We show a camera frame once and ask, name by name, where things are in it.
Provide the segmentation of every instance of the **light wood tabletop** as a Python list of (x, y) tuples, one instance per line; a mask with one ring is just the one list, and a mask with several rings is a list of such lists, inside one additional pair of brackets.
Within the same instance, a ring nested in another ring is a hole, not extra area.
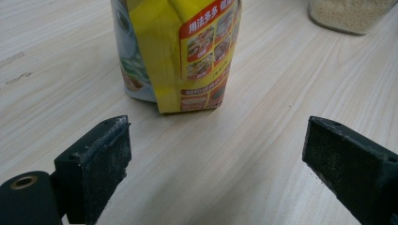
[(222, 106), (163, 115), (124, 92), (110, 0), (1, 1), (0, 183), (126, 114), (132, 160), (98, 224), (359, 224), (301, 154), (310, 115), (398, 153), (398, 7), (358, 37), (307, 5), (243, 0)]

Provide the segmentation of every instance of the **seasoning bag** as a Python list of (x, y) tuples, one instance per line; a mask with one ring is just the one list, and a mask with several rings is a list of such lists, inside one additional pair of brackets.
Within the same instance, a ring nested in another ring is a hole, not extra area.
[(240, 0), (111, 0), (128, 95), (160, 113), (221, 106)]

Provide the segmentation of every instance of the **wood grain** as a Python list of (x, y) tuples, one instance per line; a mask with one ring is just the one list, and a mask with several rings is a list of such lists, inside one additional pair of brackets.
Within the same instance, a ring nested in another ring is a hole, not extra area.
[(398, 7), (353, 37), (307, 4), (244, 0), (223, 105), (160, 115), (123, 91), (109, 0), (1, 1), (0, 183), (127, 114), (132, 161), (99, 224), (359, 224), (301, 151), (317, 115), (398, 153)]

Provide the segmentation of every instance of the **glass jar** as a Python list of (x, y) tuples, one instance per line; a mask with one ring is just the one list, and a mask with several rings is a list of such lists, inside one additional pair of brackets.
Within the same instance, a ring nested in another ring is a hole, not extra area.
[(312, 20), (329, 29), (365, 35), (398, 0), (310, 0)]

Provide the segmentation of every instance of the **yellow packet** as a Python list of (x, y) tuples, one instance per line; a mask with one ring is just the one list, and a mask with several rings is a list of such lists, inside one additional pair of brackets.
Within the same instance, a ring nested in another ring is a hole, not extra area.
[(111, 0), (120, 66), (133, 98), (160, 113), (221, 106), (240, 0)]

